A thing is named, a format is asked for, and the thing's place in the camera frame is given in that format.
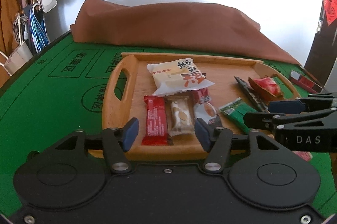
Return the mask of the green snack packet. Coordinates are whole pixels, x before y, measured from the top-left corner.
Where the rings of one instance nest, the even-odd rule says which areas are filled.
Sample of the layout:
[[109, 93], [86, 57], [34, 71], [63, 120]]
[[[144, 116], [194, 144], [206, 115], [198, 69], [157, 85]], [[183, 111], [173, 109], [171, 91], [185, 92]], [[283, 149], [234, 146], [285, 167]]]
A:
[[218, 108], [243, 134], [249, 134], [250, 128], [244, 123], [246, 113], [257, 113], [253, 107], [245, 103], [240, 97]]

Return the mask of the red black coffee stick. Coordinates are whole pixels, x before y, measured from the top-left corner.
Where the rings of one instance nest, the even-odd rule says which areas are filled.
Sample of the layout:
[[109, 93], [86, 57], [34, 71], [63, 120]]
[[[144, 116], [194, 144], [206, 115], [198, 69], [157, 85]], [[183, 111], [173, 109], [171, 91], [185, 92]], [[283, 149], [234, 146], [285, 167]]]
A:
[[201, 72], [194, 72], [191, 76], [197, 81], [197, 86], [199, 86], [199, 89], [189, 92], [191, 100], [190, 108], [193, 110], [193, 125], [200, 118], [212, 128], [221, 127], [222, 121], [209, 92], [209, 87], [213, 86], [214, 83], [207, 80], [206, 75]]

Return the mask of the red wafer bar packet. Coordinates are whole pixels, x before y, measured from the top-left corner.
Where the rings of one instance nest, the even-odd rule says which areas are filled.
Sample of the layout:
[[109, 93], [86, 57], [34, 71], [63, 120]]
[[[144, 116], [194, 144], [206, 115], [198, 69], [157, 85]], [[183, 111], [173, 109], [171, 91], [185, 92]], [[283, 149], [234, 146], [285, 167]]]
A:
[[141, 145], [171, 146], [172, 138], [168, 133], [165, 101], [162, 97], [144, 96], [146, 103], [146, 133]]

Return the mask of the clear nougat candy packet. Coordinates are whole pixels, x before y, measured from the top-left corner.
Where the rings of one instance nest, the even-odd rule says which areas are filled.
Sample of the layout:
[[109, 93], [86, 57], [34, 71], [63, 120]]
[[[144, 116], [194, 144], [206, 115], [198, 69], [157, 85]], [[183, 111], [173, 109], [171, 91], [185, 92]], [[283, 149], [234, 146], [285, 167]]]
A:
[[193, 117], [190, 112], [190, 96], [168, 96], [165, 98], [170, 107], [171, 126], [169, 135], [175, 137], [184, 134], [194, 134]]

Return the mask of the red pistachio snack packet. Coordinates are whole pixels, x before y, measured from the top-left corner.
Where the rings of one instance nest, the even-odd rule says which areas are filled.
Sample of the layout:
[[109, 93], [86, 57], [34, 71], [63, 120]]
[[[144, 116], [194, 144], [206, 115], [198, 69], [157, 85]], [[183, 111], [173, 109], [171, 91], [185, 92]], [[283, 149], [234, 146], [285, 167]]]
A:
[[266, 102], [284, 99], [284, 94], [280, 86], [271, 77], [249, 77], [249, 84], [251, 88]]

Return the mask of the black coffee stick sachet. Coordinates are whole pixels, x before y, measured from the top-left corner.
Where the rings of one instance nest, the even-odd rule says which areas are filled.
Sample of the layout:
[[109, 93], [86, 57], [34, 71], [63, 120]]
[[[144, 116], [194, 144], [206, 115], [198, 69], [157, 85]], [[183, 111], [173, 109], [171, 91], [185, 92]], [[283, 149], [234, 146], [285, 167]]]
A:
[[245, 96], [250, 100], [251, 104], [254, 108], [259, 112], [268, 113], [268, 108], [260, 96], [253, 90], [247, 82], [242, 80], [241, 78], [234, 76], [235, 80], [237, 81], [239, 88], [245, 94]]

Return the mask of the white flower cake packet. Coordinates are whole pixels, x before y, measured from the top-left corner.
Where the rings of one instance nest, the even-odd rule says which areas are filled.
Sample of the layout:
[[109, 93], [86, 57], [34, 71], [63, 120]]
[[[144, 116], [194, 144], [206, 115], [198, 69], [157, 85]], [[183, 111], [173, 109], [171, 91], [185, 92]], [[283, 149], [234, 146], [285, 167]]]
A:
[[171, 96], [214, 85], [200, 71], [192, 58], [148, 64], [147, 70], [152, 75], [156, 85], [156, 91], [152, 94], [153, 96]]

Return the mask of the pink cake packet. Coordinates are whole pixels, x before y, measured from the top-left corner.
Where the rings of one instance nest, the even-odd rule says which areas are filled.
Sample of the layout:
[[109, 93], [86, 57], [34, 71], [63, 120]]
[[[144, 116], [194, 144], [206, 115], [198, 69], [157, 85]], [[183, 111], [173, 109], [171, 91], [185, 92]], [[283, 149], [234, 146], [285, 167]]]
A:
[[301, 159], [305, 160], [306, 162], [310, 162], [313, 158], [310, 152], [293, 151], [293, 153], [299, 156]]

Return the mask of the red cased smartphone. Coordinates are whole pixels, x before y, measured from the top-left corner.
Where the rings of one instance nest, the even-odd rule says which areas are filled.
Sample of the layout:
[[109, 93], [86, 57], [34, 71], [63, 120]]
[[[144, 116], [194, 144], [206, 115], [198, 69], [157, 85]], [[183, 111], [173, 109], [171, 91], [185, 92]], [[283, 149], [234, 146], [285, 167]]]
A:
[[292, 70], [290, 72], [289, 76], [290, 81], [301, 87], [302, 89], [306, 90], [310, 94], [317, 94], [324, 91], [324, 88], [310, 80], [309, 78], [306, 78], [304, 75]]

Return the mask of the dark wooden door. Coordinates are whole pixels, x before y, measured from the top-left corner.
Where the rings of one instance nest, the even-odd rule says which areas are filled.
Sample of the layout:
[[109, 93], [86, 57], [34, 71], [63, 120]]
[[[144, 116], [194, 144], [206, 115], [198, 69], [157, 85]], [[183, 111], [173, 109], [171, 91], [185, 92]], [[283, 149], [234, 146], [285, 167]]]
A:
[[319, 22], [320, 30], [315, 34], [304, 68], [324, 85], [336, 61], [336, 21], [328, 24], [325, 10], [321, 8]]

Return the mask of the red door decoration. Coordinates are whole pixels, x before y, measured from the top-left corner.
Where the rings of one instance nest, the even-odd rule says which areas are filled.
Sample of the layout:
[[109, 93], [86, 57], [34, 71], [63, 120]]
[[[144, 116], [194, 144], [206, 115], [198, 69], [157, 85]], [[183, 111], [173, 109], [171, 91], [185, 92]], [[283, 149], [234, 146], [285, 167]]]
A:
[[337, 0], [323, 0], [323, 8], [326, 14], [327, 25], [330, 26], [337, 17]]

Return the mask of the white paper bag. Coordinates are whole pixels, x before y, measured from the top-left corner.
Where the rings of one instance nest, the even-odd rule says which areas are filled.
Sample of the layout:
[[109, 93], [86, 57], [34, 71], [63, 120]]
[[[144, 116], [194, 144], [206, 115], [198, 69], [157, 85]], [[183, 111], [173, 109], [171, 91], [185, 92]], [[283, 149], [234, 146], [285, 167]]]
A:
[[17, 18], [13, 23], [13, 30], [15, 41], [18, 41], [18, 46], [9, 56], [1, 51], [1, 56], [3, 56], [6, 60], [5, 63], [1, 63], [1, 67], [3, 67], [9, 76], [15, 74], [33, 57], [25, 40], [25, 37], [28, 37], [27, 21], [27, 16], [21, 15], [20, 13], [17, 14]]

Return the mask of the blue striped bag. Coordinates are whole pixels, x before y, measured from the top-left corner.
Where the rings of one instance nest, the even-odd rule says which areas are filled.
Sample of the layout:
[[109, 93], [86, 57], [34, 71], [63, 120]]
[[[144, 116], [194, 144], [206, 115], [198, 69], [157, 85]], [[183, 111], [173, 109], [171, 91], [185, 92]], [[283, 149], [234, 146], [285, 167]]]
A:
[[27, 16], [31, 47], [33, 48], [34, 54], [39, 53], [50, 44], [42, 7], [38, 3], [35, 3], [26, 6], [23, 12]]

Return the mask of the orange hanging coat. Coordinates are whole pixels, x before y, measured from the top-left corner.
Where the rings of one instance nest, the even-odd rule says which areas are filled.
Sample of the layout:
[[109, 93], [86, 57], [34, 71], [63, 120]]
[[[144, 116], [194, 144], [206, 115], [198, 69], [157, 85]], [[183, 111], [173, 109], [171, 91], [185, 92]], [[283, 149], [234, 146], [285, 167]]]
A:
[[13, 22], [21, 10], [21, 0], [1, 0], [1, 51], [6, 55], [10, 55], [18, 46], [13, 34]]

